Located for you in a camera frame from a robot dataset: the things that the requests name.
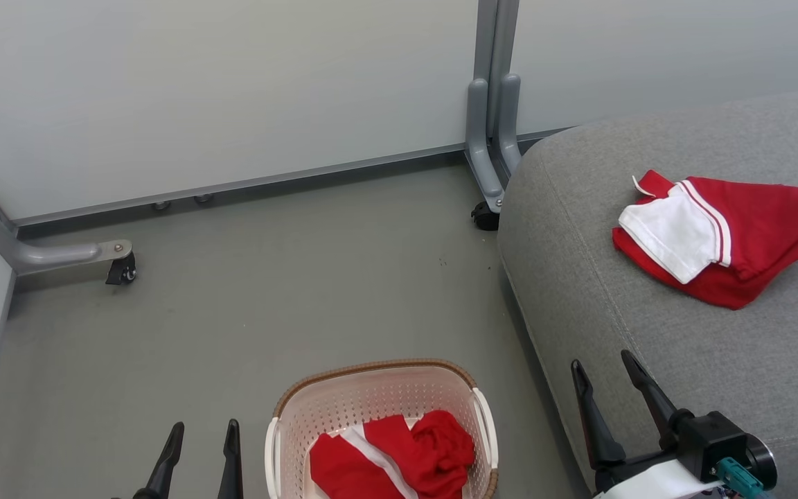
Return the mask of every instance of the white plastic basket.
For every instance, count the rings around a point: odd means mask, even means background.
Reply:
[[[324,432],[403,414],[413,423],[431,410],[453,414],[475,443],[465,499],[497,488],[497,434],[482,392],[445,360],[374,362],[311,376],[282,395],[267,430],[264,464],[270,499],[327,499],[310,479],[310,448]]]

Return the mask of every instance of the black wheel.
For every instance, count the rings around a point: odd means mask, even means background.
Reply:
[[[124,259],[113,260],[110,272],[107,274],[107,284],[119,286],[131,284],[137,278],[137,264],[134,253],[129,253]]]
[[[475,222],[476,227],[484,231],[496,231],[500,223],[501,214],[494,213],[488,208],[487,202],[480,202],[476,208],[472,209],[470,213],[472,221]]]

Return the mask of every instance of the metal frame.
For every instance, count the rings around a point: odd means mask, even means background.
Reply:
[[[510,73],[513,60],[513,42],[516,38],[516,19],[520,0],[499,0],[495,46],[491,56],[491,94],[488,96],[488,131],[492,145],[497,146],[497,157],[507,178],[516,173],[522,160],[519,139],[516,136],[516,117],[519,111],[519,94],[522,79]]]
[[[488,79],[495,41],[498,0],[479,0],[476,55],[472,82],[466,94],[466,143],[463,151],[488,209],[501,212],[504,187],[488,155]]]
[[[67,246],[31,246],[17,239],[16,227],[0,207],[0,255],[16,274],[25,275],[95,262],[129,262],[132,246],[130,240],[124,239]],[[129,272],[130,280],[133,280],[133,261],[130,261]]]

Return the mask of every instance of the sofa cushion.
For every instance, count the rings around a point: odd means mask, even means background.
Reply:
[[[580,126],[528,151],[498,243],[578,465],[592,483],[570,376],[580,359],[628,455],[658,449],[626,375],[628,348],[678,407],[719,410],[772,449],[779,496],[798,496],[798,262],[743,310],[653,280],[612,246],[649,168],[798,186],[798,94]]]

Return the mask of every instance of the gray floor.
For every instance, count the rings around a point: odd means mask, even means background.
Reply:
[[[266,497],[263,435],[284,389],[403,357],[474,375],[497,421],[499,497],[589,497],[495,235],[469,221],[475,183],[438,162],[42,239],[129,238],[141,274],[120,288],[81,272],[22,283],[0,353],[0,498],[130,497],[178,420],[171,496],[213,497],[231,417],[246,497]]]

